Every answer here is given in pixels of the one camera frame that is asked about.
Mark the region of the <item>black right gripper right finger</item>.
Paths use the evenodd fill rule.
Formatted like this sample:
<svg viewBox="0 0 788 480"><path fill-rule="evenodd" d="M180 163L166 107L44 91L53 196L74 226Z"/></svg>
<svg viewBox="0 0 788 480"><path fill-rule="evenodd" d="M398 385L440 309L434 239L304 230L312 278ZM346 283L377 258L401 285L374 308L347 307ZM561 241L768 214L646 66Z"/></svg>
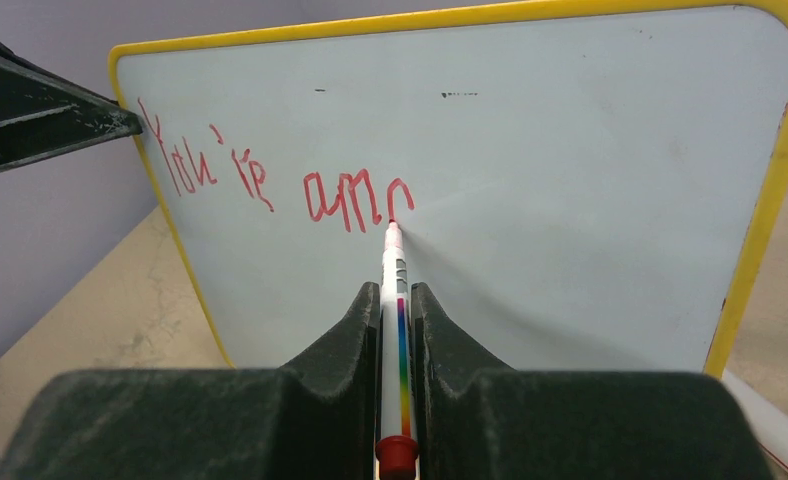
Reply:
<svg viewBox="0 0 788 480"><path fill-rule="evenodd" d="M411 289L425 479L768 479L741 408L690 372L516 370Z"/></svg>

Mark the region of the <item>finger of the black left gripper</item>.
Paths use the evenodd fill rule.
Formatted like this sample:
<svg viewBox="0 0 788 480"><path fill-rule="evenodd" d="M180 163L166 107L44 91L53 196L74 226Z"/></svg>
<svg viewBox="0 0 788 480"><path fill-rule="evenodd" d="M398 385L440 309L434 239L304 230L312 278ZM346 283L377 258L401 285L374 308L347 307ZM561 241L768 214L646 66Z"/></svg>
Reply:
<svg viewBox="0 0 788 480"><path fill-rule="evenodd" d="M142 132L139 117L118 102L0 42L0 173Z"/></svg>

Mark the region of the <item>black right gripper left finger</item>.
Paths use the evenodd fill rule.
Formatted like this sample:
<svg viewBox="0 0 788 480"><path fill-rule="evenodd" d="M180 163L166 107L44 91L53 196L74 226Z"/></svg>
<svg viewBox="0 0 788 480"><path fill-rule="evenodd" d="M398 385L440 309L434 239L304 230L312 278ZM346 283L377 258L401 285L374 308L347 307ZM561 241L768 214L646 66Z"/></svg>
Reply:
<svg viewBox="0 0 788 480"><path fill-rule="evenodd" d="M268 369L87 369L54 377L0 479L369 479L380 295Z"/></svg>

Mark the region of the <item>red whiteboard marker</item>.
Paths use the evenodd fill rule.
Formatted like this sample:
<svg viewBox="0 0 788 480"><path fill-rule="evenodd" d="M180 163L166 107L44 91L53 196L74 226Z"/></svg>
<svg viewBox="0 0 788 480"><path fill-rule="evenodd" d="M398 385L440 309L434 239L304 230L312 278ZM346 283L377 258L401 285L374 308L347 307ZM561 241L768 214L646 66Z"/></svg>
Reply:
<svg viewBox="0 0 788 480"><path fill-rule="evenodd" d="M378 439L381 479L417 477L419 447L413 406L409 284L403 236L391 221L385 232L380 285Z"/></svg>

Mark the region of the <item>yellow framed whiteboard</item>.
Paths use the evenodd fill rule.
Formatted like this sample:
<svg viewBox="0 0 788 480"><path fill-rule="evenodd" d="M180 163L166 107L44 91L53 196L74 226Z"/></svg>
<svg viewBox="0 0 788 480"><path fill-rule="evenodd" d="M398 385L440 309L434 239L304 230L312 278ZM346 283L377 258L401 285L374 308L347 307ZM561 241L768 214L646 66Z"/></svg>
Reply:
<svg viewBox="0 0 788 480"><path fill-rule="evenodd" d="M124 44L218 347L287 362L381 274L522 369L719 375L788 187L788 1L527 1Z"/></svg>

